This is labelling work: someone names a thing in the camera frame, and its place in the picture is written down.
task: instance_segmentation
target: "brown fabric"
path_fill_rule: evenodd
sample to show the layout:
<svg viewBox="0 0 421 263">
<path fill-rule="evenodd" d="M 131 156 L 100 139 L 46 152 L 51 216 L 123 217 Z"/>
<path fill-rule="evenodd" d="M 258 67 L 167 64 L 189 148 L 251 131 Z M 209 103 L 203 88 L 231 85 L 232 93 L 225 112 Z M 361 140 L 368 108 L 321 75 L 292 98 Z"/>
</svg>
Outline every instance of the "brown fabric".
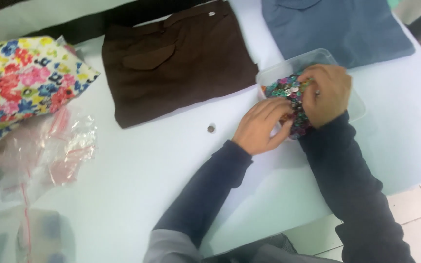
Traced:
<svg viewBox="0 0 421 263">
<path fill-rule="evenodd" d="M 250 87 L 258 72 L 222 1 L 141 27 L 113 25 L 102 58 L 121 128 Z"/>
</svg>

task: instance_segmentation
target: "blue fabric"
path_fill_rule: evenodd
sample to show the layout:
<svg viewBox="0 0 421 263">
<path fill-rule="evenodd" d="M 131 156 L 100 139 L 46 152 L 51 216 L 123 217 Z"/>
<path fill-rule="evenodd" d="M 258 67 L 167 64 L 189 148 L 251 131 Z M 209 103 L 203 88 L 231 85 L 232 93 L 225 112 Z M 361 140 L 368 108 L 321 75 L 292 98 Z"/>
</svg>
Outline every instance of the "blue fabric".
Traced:
<svg viewBox="0 0 421 263">
<path fill-rule="evenodd" d="M 386 0 L 262 0 L 262 15 L 285 59 L 324 48 L 353 68 L 415 52 Z"/>
</svg>

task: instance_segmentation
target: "clear plastic box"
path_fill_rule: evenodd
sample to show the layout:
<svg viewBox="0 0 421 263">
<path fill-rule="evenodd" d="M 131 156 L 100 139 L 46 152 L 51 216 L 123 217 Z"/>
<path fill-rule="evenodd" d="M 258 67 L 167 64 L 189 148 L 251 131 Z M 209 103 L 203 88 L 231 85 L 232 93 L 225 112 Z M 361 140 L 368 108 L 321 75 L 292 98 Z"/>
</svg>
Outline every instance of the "clear plastic box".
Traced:
<svg viewBox="0 0 421 263">
<path fill-rule="evenodd" d="M 266 99 L 266 95 L 262 91 L 261 86 L 270 86 L 278 79 L 288 77 L 294 72 L 303 70 L 314 64 L 338 65 L 331 53 L 325 49 L 316 49 L 305 54 L 292 57 L 284 62 L 260 71 L 256 75 L 256 83 L 258 84 L 258 99 Z M 365 104 L 354 89 L 352 89 L 350 93 L 350 100 L 348 101 L 348 114 L 350 116 L 349 122 L 356 121 L 366 114 Z M 280 128 L 281 125 L 277 122 L 271 135 L 275 135 Z"/>
</svg>

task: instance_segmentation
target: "left hand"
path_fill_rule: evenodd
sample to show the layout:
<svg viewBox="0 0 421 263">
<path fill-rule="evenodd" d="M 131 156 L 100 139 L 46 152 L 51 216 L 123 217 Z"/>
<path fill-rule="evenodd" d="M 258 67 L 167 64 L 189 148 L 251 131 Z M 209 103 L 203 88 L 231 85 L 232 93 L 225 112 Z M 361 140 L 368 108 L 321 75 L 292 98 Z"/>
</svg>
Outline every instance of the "left hand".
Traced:
<svg viewBox="0 0 421 263">
<path fill-rule="evenodd" d="M 272 138 L 270 132 L 283 115 L 291 113 L 290 101 L 285 98 L 260 101 L 243 116 L 231 140 L 250 155 L 274 150 L 290 135 L 293 120 L 286 121 Z"/>
</svg>

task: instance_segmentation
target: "right hand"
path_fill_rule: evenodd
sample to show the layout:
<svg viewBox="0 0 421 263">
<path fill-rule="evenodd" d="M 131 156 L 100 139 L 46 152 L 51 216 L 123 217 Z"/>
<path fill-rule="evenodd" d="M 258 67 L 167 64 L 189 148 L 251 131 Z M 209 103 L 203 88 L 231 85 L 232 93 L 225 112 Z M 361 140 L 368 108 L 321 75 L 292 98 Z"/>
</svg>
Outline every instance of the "right hand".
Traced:
<svg viewBox="0 0 421 263">
<path fill-rule="evenodd" d="M 313 80 L 303 92 L 303 109 L 313 127 L 320 128 L 347 110 L 352 78 L 344 67 L 321 64 L 306 68 L 298 81 L 309 78 Z"/>
</svg>

